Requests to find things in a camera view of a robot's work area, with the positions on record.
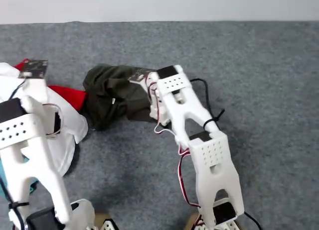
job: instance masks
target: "white cloth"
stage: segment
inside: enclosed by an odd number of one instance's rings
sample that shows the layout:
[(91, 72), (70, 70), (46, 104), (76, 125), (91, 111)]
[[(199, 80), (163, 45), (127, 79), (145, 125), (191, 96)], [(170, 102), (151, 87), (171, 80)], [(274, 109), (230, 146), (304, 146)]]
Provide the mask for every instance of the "white cloth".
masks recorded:
[[(8, 100), (12, 92), (22, 82), (18, 76), (19, 70), (8, 63), (0, 63), (0, 102)], [(52, 103), (61, 108), (63, 115), (61, 133), (53, 139), (48, 139), (48, 145), (54, 165), (63, 176), (71, 165), (75, 143), (79, 143), (87, 134), (87, 121), (66, 100), (48, 88), (43, 79), (27, 79), (14, 97), (21, 98), (25, 95), (32, 96), (43, 104)]]

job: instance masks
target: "dark green cloth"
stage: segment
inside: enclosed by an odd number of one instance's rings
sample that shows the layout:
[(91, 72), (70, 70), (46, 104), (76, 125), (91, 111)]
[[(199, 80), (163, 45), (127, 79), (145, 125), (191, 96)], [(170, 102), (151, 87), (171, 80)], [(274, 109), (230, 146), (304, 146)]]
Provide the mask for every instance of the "dark green cloth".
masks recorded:
[(128, 81), (140, 69), (99, 64), (88, 72), (83, 82), (88, 93), (84, 110), (92, 119), (96, 130), (104, 130), (123, 115), (131, 120), (151, 120), (146, 92), (140, 85)]

